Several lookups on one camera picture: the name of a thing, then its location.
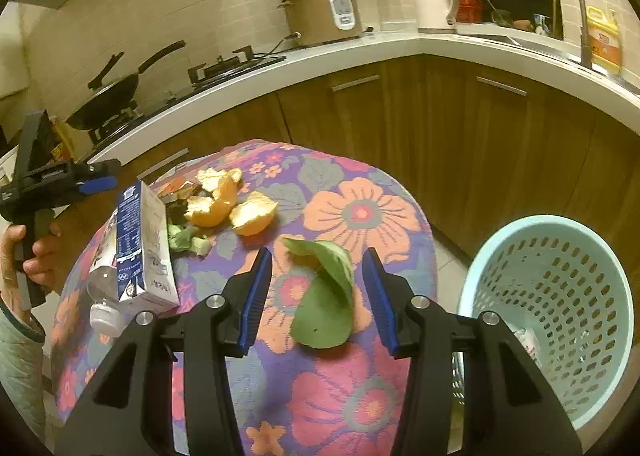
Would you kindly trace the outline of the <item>grey quilted sleeve forearm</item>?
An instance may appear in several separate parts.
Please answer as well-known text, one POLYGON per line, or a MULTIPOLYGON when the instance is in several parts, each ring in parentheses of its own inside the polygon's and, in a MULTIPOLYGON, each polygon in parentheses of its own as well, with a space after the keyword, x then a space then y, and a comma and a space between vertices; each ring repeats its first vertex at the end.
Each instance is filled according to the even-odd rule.
POLYGON ((42 359, 46 334, 35 317, 17 318, 1 302, 1 384, 23 420, 41 442, 46 438, 42 359))

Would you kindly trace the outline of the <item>person's left hand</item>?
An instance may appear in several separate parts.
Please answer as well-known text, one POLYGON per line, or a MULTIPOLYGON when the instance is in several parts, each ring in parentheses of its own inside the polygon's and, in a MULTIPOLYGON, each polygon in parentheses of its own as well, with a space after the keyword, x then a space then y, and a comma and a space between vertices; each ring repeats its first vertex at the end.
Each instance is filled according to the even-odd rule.
MULTIPOLYGON (((6 307, 21 322, 30 322, 30 313, 22 309, 21 294, 14 266, 14 247, 26 235, 25 225, 10 225, 1 239, 1 298, 6 307)), ((22 269, 35 284, 52 290, 56 284, 54 269, 58 264, 58 250, 61 246, 61 229, 53 221, 50 232, 32 245, 32 253, 27 256, 22 269)))

